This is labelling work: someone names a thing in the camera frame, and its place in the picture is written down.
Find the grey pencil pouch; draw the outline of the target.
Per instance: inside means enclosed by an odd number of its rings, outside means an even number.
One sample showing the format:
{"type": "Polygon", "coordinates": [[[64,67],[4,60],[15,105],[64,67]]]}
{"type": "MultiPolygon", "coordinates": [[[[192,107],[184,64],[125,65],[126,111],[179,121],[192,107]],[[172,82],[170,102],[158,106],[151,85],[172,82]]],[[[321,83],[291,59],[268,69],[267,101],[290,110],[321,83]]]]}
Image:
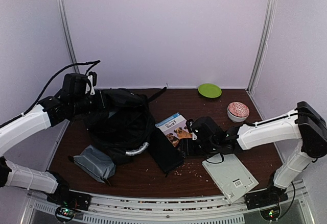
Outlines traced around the grey pencil pouch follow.
{"type": "Polygon", "coordinates": [[[68,156],[68,160],[80,167],[94,180],[111,186],[109,178],[115,174],[116,165],[108,155],[94,146],[89,145],[79,155],[68,156]]]}

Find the black student backpack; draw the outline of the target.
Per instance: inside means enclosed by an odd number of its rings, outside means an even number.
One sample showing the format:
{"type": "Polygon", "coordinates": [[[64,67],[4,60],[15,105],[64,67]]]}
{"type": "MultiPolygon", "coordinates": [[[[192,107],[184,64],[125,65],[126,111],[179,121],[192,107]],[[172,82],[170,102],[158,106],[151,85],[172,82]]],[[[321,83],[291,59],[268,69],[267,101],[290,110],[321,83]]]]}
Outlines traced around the black student backpack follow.
{"type": "Polygon", "coordinates": [[[84,119],[93,145],[118,165],[142,153],[155,129],[149,103],[166,90],[164,87],[151,97],[128,89],[96,90],[99,107],[84,119]]]}

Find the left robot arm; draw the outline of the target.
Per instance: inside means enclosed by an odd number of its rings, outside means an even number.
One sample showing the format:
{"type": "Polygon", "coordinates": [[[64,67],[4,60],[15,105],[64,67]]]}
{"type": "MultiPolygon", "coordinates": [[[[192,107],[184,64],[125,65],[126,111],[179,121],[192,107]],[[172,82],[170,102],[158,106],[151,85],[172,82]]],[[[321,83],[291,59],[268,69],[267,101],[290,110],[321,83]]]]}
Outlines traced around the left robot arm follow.
{"type": "Polygon", "coordinates": [[[13,186],[50,193],[61,205],[70,205],[74,200],[73,193],[68,191],[68,183],[60,175],[15,164],[7,160],[4,154],[40,131],[64,120],[72,120],[77,115],[102,111],[106,107],[107,101],[100,91],[70,102],[48,96],[38,101],[26,114],[1,127],[1,187],[13,186]]]}

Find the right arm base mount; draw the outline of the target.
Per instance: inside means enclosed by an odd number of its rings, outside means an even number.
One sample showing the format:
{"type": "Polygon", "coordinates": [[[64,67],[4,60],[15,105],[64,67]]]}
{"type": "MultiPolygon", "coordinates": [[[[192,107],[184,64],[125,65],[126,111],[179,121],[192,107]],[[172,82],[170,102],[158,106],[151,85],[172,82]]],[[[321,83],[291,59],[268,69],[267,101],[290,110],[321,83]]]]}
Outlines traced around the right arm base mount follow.
{"type": "Polygon", "coordinates": [[[286,189],[273,185],[275,172],[270,176],[265,190],[244,195],[248,210],[260,208],[261,217],[266,221],[277,221],[282,216],[280,203],[289,199],[286,189]]]}

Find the black zip pouch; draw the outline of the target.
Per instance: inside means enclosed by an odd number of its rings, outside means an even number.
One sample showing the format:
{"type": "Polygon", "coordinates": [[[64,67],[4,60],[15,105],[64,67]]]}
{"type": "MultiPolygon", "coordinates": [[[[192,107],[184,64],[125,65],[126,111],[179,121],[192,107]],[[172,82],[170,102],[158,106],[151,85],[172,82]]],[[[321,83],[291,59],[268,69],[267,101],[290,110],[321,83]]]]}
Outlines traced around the black zip pouch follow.
{"type": "Polygon", "coordinates": [[[150,135],[148,152],[165,175],[184,163],[181,153],[158,128],[150,135]]]}

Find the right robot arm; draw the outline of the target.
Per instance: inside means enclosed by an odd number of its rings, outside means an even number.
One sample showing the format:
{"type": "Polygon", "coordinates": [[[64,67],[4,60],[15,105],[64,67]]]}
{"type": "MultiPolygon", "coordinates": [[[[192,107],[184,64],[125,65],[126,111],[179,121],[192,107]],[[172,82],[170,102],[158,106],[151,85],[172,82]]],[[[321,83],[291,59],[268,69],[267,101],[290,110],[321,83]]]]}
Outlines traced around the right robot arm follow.
{"type": "Polygon", "coordinates": [[[307,103],[299,102],[286,114],[264,121],[231,127],[224,131],[211,117],[186,122],[195,139],[181,139],[178,149],[185,156],[211,156],[240,153],[257,146],[297,139],[298,145],[286,163],[274,171],[268,189],[262,193],[273,204],[306,167],[326,155],[326,122],[307,103]]]}

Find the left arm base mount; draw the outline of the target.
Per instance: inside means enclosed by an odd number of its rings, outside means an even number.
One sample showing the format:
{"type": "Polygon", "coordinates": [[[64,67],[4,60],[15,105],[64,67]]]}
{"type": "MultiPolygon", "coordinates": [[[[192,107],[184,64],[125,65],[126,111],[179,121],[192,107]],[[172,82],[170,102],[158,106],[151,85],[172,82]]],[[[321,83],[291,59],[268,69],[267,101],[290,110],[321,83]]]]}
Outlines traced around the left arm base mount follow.
{"type": "Polygon", "coordinates": [[[60,223],[68,223],[82,210],[88,210],[91,195],[71,191],[69,183],[60,174],[53,171],[47,171],[47,173],[52,174],[58,183],[54,193],[46,193],[46,200],[58,205],[55,210],[55,218],[60,223]]]}

